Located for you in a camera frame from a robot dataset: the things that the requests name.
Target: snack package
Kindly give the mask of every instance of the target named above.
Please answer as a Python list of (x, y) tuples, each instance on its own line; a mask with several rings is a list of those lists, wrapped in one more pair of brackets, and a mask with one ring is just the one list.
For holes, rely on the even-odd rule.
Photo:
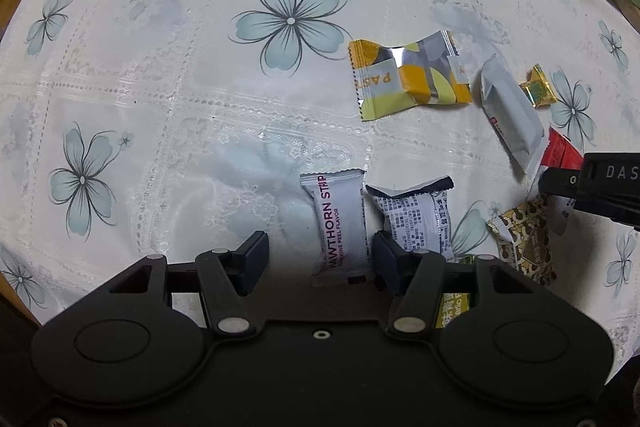
[(436, 319), (436, 329), (442, 329), (456, 317), (469, 311), (468, 293), (443, 293), (440, 299), (440, 309)]
[(407, 190), (366, 185), (367, 192), (385, 216), (385, 230), (406, 251), (426, 248), (453, 261), (451, 221), (447, 190), (453, 188), (449, 176)]
[(496, 55), (484, 63), (481, 80), (484, 112), (527, 178), (532, 176), (546, 148), (540, 118)]
[(322, 240), (322, 258), (314, 270), (316, 286), (364, 281), (370, 275), (364, 223), (364, 171), (300, 174), (300, 184), (314, 198)]
[(550, 105), (558, 101), (540, 64), (533, 66), (529, 80), (520, 84), (520, 88), (527, 95), (533, 107)]
[(466, 74), (446, 31), (400, 48), (351, 41), (349, 54), (364, 121), (420, 104), (471, 102)]
[(502, 261), (543, 286), (556, 279), (542, 198), (520, 204), (487, 225), (496, 235)]
[[(562, 136), (553, 127), (549, 128), (549, 145), (542, 156), (542, 162), (529, 190), (527, 201), (539, 197), (538, 183), (540, 176), (549, 167), (562, 169), (580, 169), (582, 167), (582, 155), (571, 145), (571, 142)], [(575, 200), (562, 196), (546, 196), (547, 226), (556, 235), (562, 235), (566, 230), (569, 217), (574, 209)]]

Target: tablecloth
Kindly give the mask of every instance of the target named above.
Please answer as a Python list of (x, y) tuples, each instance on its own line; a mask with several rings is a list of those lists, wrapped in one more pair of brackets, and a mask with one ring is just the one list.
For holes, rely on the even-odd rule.
[[(494, 54), (519, 81), (540, 63), (559, 102), (538, 114), (581, 152), (636, 150), (640, 36), (606, 0), (22, 0), (0, 43), (3, 274), (46, 321), (149, 253), (192, 261), (265, 230), (250, 312), (377, 316), (370, 285), (310, 284), (299, 174), (345, 168), (389, 188), (450, 175), (454, 253), (497, 251), (485, 222), (530, 180), (477, 103), (358, 114), (348, 41), (441, 28), (473, 80)], [(370, 201), (366, 217), (372, 234)], [(551, 238), (552, 289), (609, 331), (614, 372), (639, 344), (636, 242), (580, 212)]]

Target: table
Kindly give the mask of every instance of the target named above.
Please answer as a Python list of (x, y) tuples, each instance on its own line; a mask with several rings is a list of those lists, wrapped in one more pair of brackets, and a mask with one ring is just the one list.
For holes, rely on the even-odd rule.
[[(46, 321), (144, 255), (191, 261), (266, 230), (251, 313), (378, 316), (369, 285), (310, 286), (298, 176), (354, 167), (383, 187), (450, 175), (454, 251), (497, 251), (485, 220), (529, 182), (478, 104), (358, 115), (347, 42), (441, 28), (472, 78), (493, 54), (519, 80), (539, 62), (561, 97), (540, 118), (579, 149), (636, 150), (640, 36), (606, 0), (22, 0), (0, 43), (5, 276)], [(380, 228), (370, 201), (366, 217)], [(576, 212), (551, 242), (552, 288), (609, 331), (612, 374), (640, 343), (636, 240)]]

